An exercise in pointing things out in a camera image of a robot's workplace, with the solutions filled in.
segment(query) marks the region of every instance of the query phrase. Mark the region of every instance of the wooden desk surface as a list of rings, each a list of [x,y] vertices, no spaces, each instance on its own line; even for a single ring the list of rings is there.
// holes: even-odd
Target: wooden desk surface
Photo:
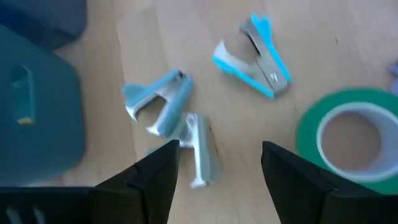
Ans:
[[[294,79],[276,100],[211,61],[220,39],[252,12],[270,17]],[[159,145],[144,129],[152,112],[132,123],[120,89],[179,68],[195,81],[187,111],[209,117],[223,176],[210,188],[190,189],[193,156],[184,152],[169,223],[279,223],[261,171],[262,140],[294,151],[297,121],[315,100],[346,86],[388,87],[397,23],[396,0],[88,0],[84,36],[58,51],[81,78],[86,154],[48,184],[95,185]]]

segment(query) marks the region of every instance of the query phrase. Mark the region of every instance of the tape core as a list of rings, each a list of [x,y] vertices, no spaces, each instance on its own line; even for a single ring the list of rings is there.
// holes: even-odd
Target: tape core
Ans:
[[[355,112],[367,118],[379,131],[381,148],[375,160],[363,170],[343,170],[333,165],[322,149],[322,137],[328,123],[340,114]],[[379,182],[398,174],[398,118],[390,111],[368,102],[345,103],[334,107],[317,129],[317,148],[325,164],[336,174],[357,182]]]

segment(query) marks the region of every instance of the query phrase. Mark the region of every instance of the tape roll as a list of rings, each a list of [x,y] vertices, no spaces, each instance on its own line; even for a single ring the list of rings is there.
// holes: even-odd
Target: tape roll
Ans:
[[[365,170],[334,166],[322,149],[322,135],[333,118],[356,112],[379,131],[378,157]],[[381,194],[398,194],[398,97],[382,90],[356,88],[339,91],[316,102],[298,124],[296,146],[306,160]]]

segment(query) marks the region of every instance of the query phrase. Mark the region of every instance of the wooden table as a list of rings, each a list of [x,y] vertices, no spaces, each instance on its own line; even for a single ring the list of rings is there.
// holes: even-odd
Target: wooden table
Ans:
[[[276,100],[211,61],[220,39],[234,35],[252,12],[270,17],[294,79]],[[133,123],[120,89],[179,68],[195,81],[187,111],[209,117],[223,176],[209,188],[190,189],[193,155],[183,152],[169,223],[279,223],[262,175],[262,140],[295,151],[298,120],[324,94],[346,86],[388,87],[386,68],[398,58],[397,23],[396,0],[88,0],[86,32],[58,51],[81,78],[86,154],[45,184],[98,184],[158,146],[162,140],[145,126],[159,104]]]

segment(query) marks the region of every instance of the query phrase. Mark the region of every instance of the blue staple remover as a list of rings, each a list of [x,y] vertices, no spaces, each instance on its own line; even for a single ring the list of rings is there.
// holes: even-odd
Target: blue staple remover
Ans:
[[[156,122],[147,131],[156,136],[168,138],[173,133],[187,101],[191,95],[193,80],[180,70],[173,70],[160,80],[144,87],[127,84],[122,92],[127,98],[125,104],[130,117],[137,121],[138,112],[155,98],[162,97],[166,104]]]
[[[271,22],[268,18],[259,19],[256,14],[239,28],[254,44],[259,57],[248,64],[227,52],[221,41],[213,54],[213,61],[220,70],[242,79],[269,98],[275,98],[292,81],[271,37]]]

